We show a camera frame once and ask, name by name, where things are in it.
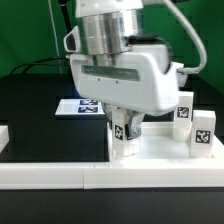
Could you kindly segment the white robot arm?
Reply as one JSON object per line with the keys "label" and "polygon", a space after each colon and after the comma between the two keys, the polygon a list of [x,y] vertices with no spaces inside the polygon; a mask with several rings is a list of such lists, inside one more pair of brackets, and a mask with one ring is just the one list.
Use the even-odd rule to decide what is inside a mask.
{"label": "white robot arm", "polygon": [[143,33],[142,0],[77,0],[77,25],[65,36],[78,93],[110,114],[122,108],[129,140],[143,117],[161,116],[178,103],[176,64],[162,38]]}

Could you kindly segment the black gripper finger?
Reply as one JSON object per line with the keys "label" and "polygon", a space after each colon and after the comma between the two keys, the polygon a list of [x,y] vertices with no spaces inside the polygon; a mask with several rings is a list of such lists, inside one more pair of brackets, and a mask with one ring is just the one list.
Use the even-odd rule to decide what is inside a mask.
{"label": "black gripper finger", "polygon": [[136,139],[141,136],[141,124],[144,116],[144,113],[136,111],[128,112],[128,123],[126,124],[126,137],[128,140]]}

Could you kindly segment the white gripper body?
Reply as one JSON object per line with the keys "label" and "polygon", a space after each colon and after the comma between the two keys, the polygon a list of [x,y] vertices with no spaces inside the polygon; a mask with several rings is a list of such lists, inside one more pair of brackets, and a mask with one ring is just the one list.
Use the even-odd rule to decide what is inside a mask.
{"label": "white gripper body", "polygon": [[162,44],[134,45],[115,56],[113,66],[96,66],[93,58],[81,53],[79,31],[74,28],[64,37],[70,53],[70,66],[80,96],[160,116],[178,104],[179,65],[171,62]]}

